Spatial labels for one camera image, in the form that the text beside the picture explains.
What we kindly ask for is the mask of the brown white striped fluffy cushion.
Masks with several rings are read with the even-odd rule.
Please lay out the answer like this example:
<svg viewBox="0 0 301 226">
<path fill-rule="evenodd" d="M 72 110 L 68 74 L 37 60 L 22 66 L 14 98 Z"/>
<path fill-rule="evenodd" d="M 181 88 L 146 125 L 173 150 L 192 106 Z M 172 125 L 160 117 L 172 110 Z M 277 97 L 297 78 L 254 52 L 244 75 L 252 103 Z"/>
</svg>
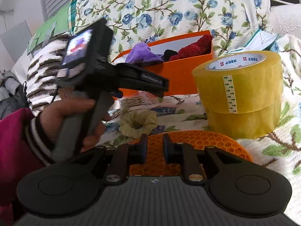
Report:
<svg viewBox="0 0 301 226">
<path fill-rule="evenodd" d="M 52 37 L 29 64 L 26 97 L 34 116 L 61 99 L 57 93 L 56 76 L 70 37 L 68 32 Z"/>
</svg>

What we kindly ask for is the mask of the black hair scrunchie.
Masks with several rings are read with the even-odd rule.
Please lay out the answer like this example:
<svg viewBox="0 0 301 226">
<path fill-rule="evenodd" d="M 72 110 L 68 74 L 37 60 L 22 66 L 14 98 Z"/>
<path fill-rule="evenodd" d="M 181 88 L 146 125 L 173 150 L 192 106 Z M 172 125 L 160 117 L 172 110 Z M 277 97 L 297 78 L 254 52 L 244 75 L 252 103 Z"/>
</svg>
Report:
<svg viewBox="0 0 301 226">
<path fill-rule="evenodd" d="M 164 52 L 164 54 L 162 55 L 161 59 L 164 62 L 168 62 L 172 56 L 177 56 L 177 55 L 178 55 L 178 52 L 176 52 L 174 50 L 166 50 Z"/>
</svg>

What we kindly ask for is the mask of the purple velvet cloth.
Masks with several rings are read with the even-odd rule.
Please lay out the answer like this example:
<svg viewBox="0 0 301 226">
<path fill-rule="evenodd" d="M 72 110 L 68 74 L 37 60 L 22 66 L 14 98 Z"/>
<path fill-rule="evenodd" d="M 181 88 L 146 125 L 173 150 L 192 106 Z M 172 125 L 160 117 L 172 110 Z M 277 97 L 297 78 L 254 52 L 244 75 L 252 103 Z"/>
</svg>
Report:
<svg viewBox="0 0 301 226">
<path fill-rule="evenodd" d="M 164 60 L 157 54 L 153 53 L 150 47 L 144 43 L 136 44 L 126 57 L 125 63 L 163 63 Z"/>
</svg>

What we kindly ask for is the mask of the orange honeycomb silicone mat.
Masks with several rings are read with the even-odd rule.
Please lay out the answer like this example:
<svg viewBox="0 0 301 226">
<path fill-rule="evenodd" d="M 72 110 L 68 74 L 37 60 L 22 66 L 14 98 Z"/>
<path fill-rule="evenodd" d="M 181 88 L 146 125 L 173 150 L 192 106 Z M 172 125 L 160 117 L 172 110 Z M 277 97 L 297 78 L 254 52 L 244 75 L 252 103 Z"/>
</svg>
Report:
<svg viewBox="0 0 301 226">
<path fill-rule="evenodd" d="M 251 155 L 238 142 L 228 136 L 210 131 L 190 130 L 167 132 L 171 141 L 189 143 L 197 150 L 206 146 L 216 146 L 226 152 L 252 162 Z M 130 166 L 131 176 L 179 176 L 181 168 L 177 164 L 166 164 L 163 155 L 163 135 L 155 134 L 147 137 L 146 163 Z"/>
</svg>

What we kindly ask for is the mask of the white embossed sofa cover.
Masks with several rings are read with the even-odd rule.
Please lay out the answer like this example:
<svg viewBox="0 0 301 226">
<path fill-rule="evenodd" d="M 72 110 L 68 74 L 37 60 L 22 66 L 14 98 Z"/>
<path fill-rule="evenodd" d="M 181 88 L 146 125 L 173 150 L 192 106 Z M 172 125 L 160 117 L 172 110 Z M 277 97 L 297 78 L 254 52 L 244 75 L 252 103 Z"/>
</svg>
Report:
<svg viewBox="0 0 301 226">
<path fill-rule="evenodd" d="M 270 24 L 274 33 L 294 35 L 301 39 L 301 4 L 273 6 L 270 8 Z"/>
</svg>

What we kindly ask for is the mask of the teal white paper packet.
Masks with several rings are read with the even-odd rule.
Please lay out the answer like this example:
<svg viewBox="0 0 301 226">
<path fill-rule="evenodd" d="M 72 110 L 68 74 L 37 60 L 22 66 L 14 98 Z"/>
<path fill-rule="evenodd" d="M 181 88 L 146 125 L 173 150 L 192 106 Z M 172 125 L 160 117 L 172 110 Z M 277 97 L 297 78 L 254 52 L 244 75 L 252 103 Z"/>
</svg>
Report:
<svg viewBox="0 0 301 226">
<path fill-rule="evenodd" d="M 244 46 L 243 51 L 270 50 L 274 46 L 278 37 L 279 35 L 276 33 L 269 33 L 258 29 Z"/>
</svg>

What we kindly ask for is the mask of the dark red fluffy scrunchie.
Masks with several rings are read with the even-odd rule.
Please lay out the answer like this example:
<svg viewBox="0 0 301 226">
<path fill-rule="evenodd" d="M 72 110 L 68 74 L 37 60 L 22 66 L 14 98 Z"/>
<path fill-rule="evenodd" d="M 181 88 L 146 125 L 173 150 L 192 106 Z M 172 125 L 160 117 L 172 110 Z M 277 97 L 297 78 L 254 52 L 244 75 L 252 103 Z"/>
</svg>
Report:
<svg viewBox="0 0 301 226">
<path fill-rule="evenodd" d="M 212 45 L 212 36 L 204 35 L 195 43 L 191 43 L 186 47 L 181 48 L 177 54 L 172 55 L 169 61 L 186 59 L 191 57 L 210 54 Z"/>
</svg>

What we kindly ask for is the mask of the pale yellow scrunchie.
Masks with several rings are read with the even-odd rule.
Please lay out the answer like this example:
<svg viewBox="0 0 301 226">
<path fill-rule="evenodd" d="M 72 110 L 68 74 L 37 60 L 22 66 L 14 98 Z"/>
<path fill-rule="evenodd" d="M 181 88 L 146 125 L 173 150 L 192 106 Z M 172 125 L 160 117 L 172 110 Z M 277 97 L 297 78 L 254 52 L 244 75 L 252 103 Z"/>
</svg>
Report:
<svg viewBox="0 0 301 226">
<path fill-rule="evenodd" d="M 123 115 L 118 130 L 127 137 L 138 139 L 142 134 L 149 135 L 157 125 L 158 118 L 155 111 L 135 110 Z"/>
</svg>

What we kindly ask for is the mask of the magenta jacket sleeve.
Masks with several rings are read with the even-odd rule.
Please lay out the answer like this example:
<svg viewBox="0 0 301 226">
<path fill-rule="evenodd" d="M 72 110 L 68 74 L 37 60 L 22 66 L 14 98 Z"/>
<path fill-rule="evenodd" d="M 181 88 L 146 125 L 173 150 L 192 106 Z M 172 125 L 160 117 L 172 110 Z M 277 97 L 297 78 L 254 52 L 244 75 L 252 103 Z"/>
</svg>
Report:
<svg viewBox="0 0 301 226">
<path fill-rule="evenodd" d="M 1 222 L 14 223 L 13 201 L 20 180 L 54 164 L 54 143 L 46 136 L 39 116 L 21 108 L 1 120 Z"/>
</svg>

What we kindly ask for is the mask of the blue floral pillow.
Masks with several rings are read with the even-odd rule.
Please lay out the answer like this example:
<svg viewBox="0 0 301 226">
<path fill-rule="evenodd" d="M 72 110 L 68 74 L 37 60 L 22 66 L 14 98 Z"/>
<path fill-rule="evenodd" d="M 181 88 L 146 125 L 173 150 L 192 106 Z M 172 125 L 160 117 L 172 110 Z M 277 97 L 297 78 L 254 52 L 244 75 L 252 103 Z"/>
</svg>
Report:
<svg viewBox="0 0 301 226">
<path fill-rule="evenodd" d="M 220 56 L 244 46 L 258 29 L 271 31 L 270 0 L 75 0 L 70 6 L 73 34 L 100 18 L 114 33 L 110 59 L 139 42 L 204 30 Z"/>
</svg>

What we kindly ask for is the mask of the lower yellow tape roll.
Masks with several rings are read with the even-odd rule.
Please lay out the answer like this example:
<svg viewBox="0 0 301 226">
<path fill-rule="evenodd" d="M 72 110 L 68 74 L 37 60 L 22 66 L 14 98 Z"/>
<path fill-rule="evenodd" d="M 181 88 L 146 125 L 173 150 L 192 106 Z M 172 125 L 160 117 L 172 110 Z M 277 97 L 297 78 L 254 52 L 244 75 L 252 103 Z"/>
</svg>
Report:
<svg viewBox="0 0 301 226">
<path fill-rule="evenodd" d="M 205 109 L 208 126 L 234 139 L 257 139 L 275 130 L 280 121 L 281 101 L 259 111 L 242 114 L 217 113 Z"/>
</svg>

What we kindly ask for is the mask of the floral bed blanket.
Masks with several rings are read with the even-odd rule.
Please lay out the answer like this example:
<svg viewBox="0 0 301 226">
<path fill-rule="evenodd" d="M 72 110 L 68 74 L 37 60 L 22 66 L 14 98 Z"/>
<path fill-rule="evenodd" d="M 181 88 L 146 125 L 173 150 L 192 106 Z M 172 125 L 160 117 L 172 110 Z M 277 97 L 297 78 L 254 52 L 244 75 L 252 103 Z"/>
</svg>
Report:
<svg viewBox="0 0 301 226">
<path fill-rule="evenodd" d="M 286 34 L 277 40 L 273 51 L 279 53 L 283 68 L 283 94 L 280 118 L 270 132 L 255 139 L 235 138 L 251 155 L 256 164 L 285 176 L 292 185 L 292 198 L 286 215 L 300 223 L 300 39 Z M 119 129 L 123 115 L 144 109 L 157 113 L 158 126 L 152 134 L 184 130 L 210 131 L 206 112 L 197 94 L 166 96 L 155 104 L 128 98 L 125 107 L 113 109 L 112 121 L 105 124 L 106 131 L 99 144 L 116 148 L 131 141 Z"/>
</svg>

